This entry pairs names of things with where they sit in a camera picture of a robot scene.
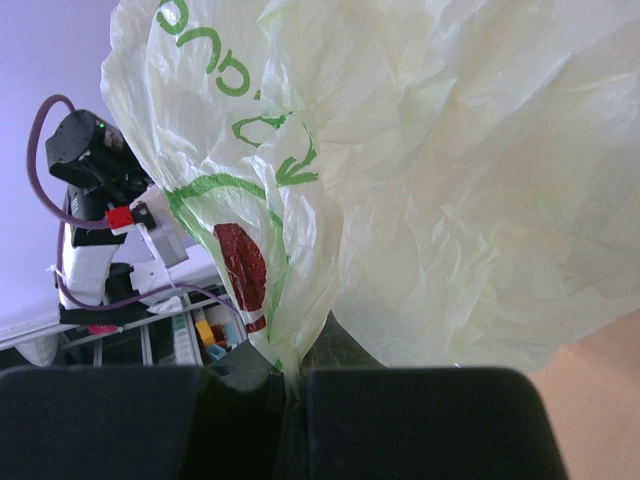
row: wooden surface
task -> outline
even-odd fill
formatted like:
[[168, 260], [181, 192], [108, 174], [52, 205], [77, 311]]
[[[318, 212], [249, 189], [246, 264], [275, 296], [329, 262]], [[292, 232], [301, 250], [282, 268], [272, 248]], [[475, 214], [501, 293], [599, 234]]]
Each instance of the wooden surface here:
[[530, 377], [572, 480], [640, 479], [640, 311]]

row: white plastic bag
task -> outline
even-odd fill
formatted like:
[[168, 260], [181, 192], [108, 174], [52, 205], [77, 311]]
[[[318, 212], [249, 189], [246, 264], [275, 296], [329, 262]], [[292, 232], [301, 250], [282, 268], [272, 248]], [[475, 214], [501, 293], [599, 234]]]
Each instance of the white plastic bag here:
[[102, 90], [216, 263], [216, 224], [267, 259], [271, 361], [339, 252], [378, 360], [533, 369], [640, 307], [639, 27], [633, 0], [123, 0]]

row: green printed logo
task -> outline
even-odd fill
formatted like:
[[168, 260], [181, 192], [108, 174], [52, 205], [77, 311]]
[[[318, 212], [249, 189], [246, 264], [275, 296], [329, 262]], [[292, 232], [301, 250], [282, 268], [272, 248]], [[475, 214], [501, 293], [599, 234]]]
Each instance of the green printed logo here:
[[[213, 28], [210, 27], [195, 27], [186, 32], [182, 33], [184, 29], [187, 27], [187, 23], [189, 22], [189, 8], [185, 3], [185, 0], [161, 0], [158, 8], [166, 5], [167, 3], [173, 2], [178, 8], [179, 18], [175, 23], [170, 23], [165, 14], [162, 11], [158, 11], [156, 14], [156, 21], [160, 28], [162, 28], [169, 35], [180, 35], [178, 40], [176, 41], [176, 46], [178, 48], [183, 47], [188, 42], [191, 42], [196, 39], [209, 39], [211, 40], [211, 58], [209, 63], [205, 68], [205, 72], [207, 75], [210, 75], [216, 71], [216, 67], [218, 69], [218, 73], [220, 74], [216, 78], [216, 85], [220, 89], [222, 93], [228, 95], [230, 97], [242, 97], [244, 96], [249, 89], [251, 88], [251, 76], [249, 74], [249, 70], [247, 67], [237, 58], [233, 56], [233, 51], [229, 49], [224, 59], [218, 65], [220, 61], [220, 56], [222, 54], [222, 40], [218, 32], [216, 32]], [[240, 85], [229, 85], [223, 78], [223, 74], [226, 70], [231, 69], [235, 70], [242, 77], [242, 83]], [[260, 100], [260, 90], [258, 90], [253, 97], [254, 100]], [[238, 140], [243, 141], [244, 143], [251, 145], [255, 148], [260, 147], [261, 143], [252, 141], [242, 134], [242, 128], [246, 125], [249, 125], [254, 122], [263, 122], [274, 130], [278, 130], [284, 123], [287, 121], [287, 117], [291, 115], [291, 113], [287, 115], [281, 115], [276, 118], [268, 118], [268, 117], [253, 117], [248, 118], [246, 120], [241, 120], [235, 123], [232, 126], [232, 131], [235, 137]], [[298, 161], [298, 159], [294, 157], [287, 158], [278, 171], [276, 172], [276, 182], [278, 187], [285, 187], [290, 185], [300, 185], [303, 183], [314, 182], [318, 180], [318, 174], [312, 172], [304, 172], [301, 170], [309, 165], [311, 162], [318, 156], [315, 148], [315, 141], [311, 132], [306, 125], [304, 128], [309, 136], [309, 150], [304, 160]]]
[[[184, 2], [184, 0], [162, 0], [158, 8], [166, 5], [169, 2], [175, 3], [176, 7], [178, 7], [178, 11], [180, 13], [179, 20], [175, 23], [175, 25], [172, 25], [171, 23], [169, 23], [163, 12], [158, 12], [156, 15], [156, 21], [158, 22], [158, 25], [160, 25], [160, 28], [162, 28], [169, 35], [178, 35], [182, 33], [182, 31], [186, 28], [187, 23], [189, 22], [189, 8], [187, 7], [187, 4]], [[218, 35], [218, 32], [210, 27], [192, 28], [191, 30], [182, 33], [182, 35], [178, 37], [176, 46], [180, 48], [187, 42], [196, 40], [198, 38], [208, 38], [211, 40], [211, 60], [209, 60], [209, 63], [207, 64], [207, 67], [205, 69], [207, 74], [211, 74], [216, 69], [218, 61], [220, 60], [220, 54], [222, 52], [222, 40], [220, 40], [220, 35]], [[233, 51], [231, 49], [227, 51], [227, 55], [224, 57], [224, 60], [222, 60], [220, 67], [218, 67], [218, 72], [222, 74], [229, 67], [235, 69], [242, 76], [242, 84], [240, 84], [240, 86], [228, 85], [222, 78], [222, 75], [220, 75], [218, 78], [216, 78], [216, 85], [225, 95], [229, 95], [230, 97], [241, 97], [249, 91], [249, 88], [251, 88], [251, 76], [249, 75], [249, 70], [247, 69], [247, 67], [245, 67], [240, 60], [233, 57]]]

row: cable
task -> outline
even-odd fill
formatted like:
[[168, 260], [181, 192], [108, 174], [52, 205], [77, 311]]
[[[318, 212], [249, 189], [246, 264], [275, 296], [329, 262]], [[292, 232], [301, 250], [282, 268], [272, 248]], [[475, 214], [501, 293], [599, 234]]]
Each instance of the cable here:
[[71, 103], [71, 100], [69, 100], [64, 95], [51, 95], [44, 102], [42, 102], [42, 105], [40, 105], [38, 113], [36, 113], [36, 116], [33, 119], [31, 132], [29, 133], [29, 141], [27, 143], [27, 175], [29, 176], [29, 183], [31, 183], [31, 188], [33, 188], [36, 196], [47, 208], [47, 210], [49, 210], [63, 222], [73, 225], [74, 227], [84, 228], [86, 230], [109, 229], [106, 218], [98, 221], [81, 220], [61, 210], [55, 203], [51, 201], [51, 199], [47, 196], [44, 189], [42, 188], [42, 185], [40, 184], [40, 180], [38, 179], [38, 172], [36, 170], [36, 153], [38, 151], [38, 141], [40, 140], [42, 125], [44, 124], [45, 118], [47, 118], [49, 110], [51, 110], [51, 107], [53, 107], [58, 102], [64, 103], [67, 108], [69, 108], [70, 112], [75, 111], [75, 107], [73, 106], [73, 103]]
[[65, 223], [69, 225], [73, 225], [77, 228], [84, 228], [87, 230], [105, 230], [109, 229], [109, 225], [107, 224], [107, 220], [99, 220], [99, 221], [90, 221], [90, 220], [81, 220], [79, 218], [75, 218], [72, 215], [69, 215], [66, 212], [67, 209], [67, 201], [65, 198], [63, 209], [58, 208], [58, 206], [51, 201], [51, 199], [47, 196], [42, 185], [40, 184], [40, 180], [38, 179], [38, 172], [36, 170], [36, 153], [38, 150], [38, 141], [40, 140], [40, 133], [42, 132], [42, 125], [44, 124], [44, 120], [56, 103], [62, 102], [64, 103], [70, 112], [75, 111], [75, 107], [71, 100], [69, 100], [64, 95], [51, 95], [47, 98], [42, 105], [38, 109], [38, 113], [36, 113], [36, 117], [33, 119], [33, 124], [31, 125], [31, 132], [29, 133], [29, 142], [27, 143], [27, 175], [29, 176], [29, 182], [31, 183], [31, 188], [35, 192], [36, 196], [40, 199], [43, 205], [49, 210], [53, 215], [60, 219], [60, 225], [58, 227], [58, 240], [57, 240], [57, 251], [56, 251], [56, 275], [58, 276], [58, 288], [62, 292], [62, 294], [69, 299], [71, 303], [75, 306], [82, 308], [84, 310], [89, 310], [92, 312], [105, 312], [111, 310], [117, 310], [118, 308], [126, 307], [127, 305], [131, 305], [140, 300], [143, 300], [147, 297], [151, 297], [152, 295], [156, 295], [160, 292], [165, 292], [167, 290], [192, 290], [202, 295], [211, 298], [212, 300], [217, 301], [220, 305], [224, 305], [226, 308], [231, 310], [233, 313], [238, 313], [235, 307], [229, 305], [226, 302], [223, 302], [217, 295], [205, 290], [204, 288], [200, 288], [196, 285], [190, 285], [188, 283], [176, 283], [174, 285], [165, 285], [164, 287], [158, 287], [144, 295], [137, 295], [135, 297], [129, 298], [127, 300], [123, 300], [121, 302], [112, 303], [111, 305], [88, 305], [86, 303], [81, 302], [77, 298], [75, 298], [66, 284], [64, 283], [64, 277], [62, 277], [62, 252], [64, 249], [64, 226]]
[[234, 314], [239, 313], [234, 306], [229, 305], [227, 302], [224, 302], [217, 295], [214, 295], [213, 293], [205, 290], [204, 288], [200, 288], [196, 285], [190, 285], [188, 283], [175, 283], [173, 285], [165, 285], [164, 287], [154, 288], [153, 290], [149, 290], [147, 293], [143, 295], [136, 295], [135, 297], [128, 298], [127, 300], [122, 300], [120, 302], [112, 303], [110, 305], [89, 305], [81, 302], [71, 294], [71, 292], [67, 288], [67, 285], [64, 283], [64, 277], [62, 277], [60, 273], [62, 272], [62, 252], [64, 250], [64, 227], [65, 227], [64, 223], [65, 222], [61, 221], [60, 225], [58, 226], [58, 240], [57, 240], [57, 246], [56, 246], [56, 275], [58, 276], [58, 288], [60, 289], [62, 294], [65, 297], [67, 297], [67, 299], [69, 299], [69, 301], [73, 303], [75, 306], [91, 312], [106, 312], [106, 311], [117, 310], [118, 308], [126, 307], [127, 305], [131, 305], [147, 297], [156, 295], [160, 292], [165, 292], [167, 290], [181, 289], [181, 290], [192, 290], [192, 291], [201, 293], [202, 295], [212, 300], [215, 300], [220, 305], [225, 306]]

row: red connector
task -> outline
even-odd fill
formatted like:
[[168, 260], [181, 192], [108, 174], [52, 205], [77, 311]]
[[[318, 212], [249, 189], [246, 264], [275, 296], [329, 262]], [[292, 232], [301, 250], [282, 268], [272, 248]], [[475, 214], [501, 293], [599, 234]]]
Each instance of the red connector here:
[[115, 325], [89, 325], [91, 335], [101, 335], [103, 333], [113, 333], [118, 329]]
[[106, 214], [109, 228], [115, 235], [125, 233], [134, 224], [133, 214], [129, 207], [116, 207]]

